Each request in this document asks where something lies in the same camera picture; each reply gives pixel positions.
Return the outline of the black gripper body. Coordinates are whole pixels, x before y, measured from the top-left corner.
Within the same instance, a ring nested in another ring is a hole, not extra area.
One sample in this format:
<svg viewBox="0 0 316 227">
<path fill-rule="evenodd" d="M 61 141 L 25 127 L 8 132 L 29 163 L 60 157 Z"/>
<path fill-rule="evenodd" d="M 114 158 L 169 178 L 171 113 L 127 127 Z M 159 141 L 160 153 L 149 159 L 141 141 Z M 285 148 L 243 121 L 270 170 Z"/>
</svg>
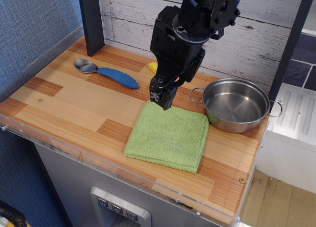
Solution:
<svg viewBox="0 0 316 227">
<path fill-rule="evenodd" d="M 158 62 L 154 77 L 158 88 L 191 82 L 205 56 L 202 44 L 186 42 L 176 34 L 173 22 L 179 11 L 176 6 L 167 6 L 155 21 L 150 49 Z"/>
</svg>

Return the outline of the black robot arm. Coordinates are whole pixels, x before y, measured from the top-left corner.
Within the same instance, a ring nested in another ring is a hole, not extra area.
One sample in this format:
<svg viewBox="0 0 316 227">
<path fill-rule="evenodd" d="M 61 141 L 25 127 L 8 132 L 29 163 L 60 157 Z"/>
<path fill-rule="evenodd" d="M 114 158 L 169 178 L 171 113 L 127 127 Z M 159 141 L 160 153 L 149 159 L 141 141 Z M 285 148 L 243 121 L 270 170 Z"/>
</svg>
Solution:
<svg viewBox="0 0 316 227">
<path fill-rule="evenodd" d="M 150 50 L 158 69 L 150 82 L 150 100 L 164 110 L 171 107 L 178 87 L 191 82 L 199 69 L 209 39 L 219 40 L 224 28 L 234 26 L 240 0 L 183 0 L 157 16 Z"/>
</svg>

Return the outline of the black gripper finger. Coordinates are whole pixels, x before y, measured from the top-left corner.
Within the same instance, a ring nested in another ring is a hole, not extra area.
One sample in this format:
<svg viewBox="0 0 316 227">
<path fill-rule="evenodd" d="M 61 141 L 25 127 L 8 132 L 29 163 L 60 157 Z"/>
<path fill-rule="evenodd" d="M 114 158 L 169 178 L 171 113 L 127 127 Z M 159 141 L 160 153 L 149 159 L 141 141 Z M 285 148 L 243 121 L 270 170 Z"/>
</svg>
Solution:
<svg viewBox="0 0 316 227">
<path fill-rule="evenodd" d="M 150 100 L 156 104 L 161 104 L 162 102 L 163 89 L 155 85 L 150 85 Z"/>
<path fill-rule="evenodd" d="M 177 87 L 167 87 L 163 88 L 160 98 L 159 98 L 159 105 L 164 109 L 167 110 L 171 107 L 173 99 L 177 92 Z"/>
</svg>

